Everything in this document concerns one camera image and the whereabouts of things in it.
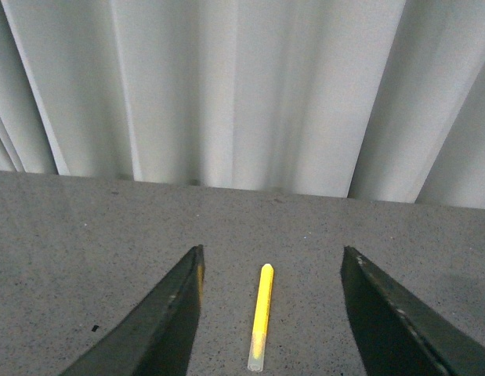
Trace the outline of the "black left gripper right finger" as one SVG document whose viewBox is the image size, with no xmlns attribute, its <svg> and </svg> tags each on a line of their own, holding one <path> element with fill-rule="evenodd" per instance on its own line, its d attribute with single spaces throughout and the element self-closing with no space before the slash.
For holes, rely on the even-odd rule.
<svg viewBox="0 0 485 376">
<path fill-rule="evenodd" d="M 346 246 L 341 279 L 368 375 L 485 375 L 485 347 Z"/>
</svg>

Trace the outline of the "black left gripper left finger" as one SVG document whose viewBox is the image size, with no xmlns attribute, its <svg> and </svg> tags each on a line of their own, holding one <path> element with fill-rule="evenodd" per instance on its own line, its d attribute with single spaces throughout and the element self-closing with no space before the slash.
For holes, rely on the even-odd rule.
<svg viewBox="0 0 485 376">
<path fill-rule="evenodd" d="M 204 248 L 192 247 L 63 375 L 185 375 L 201 315 Z"/>
</svg>

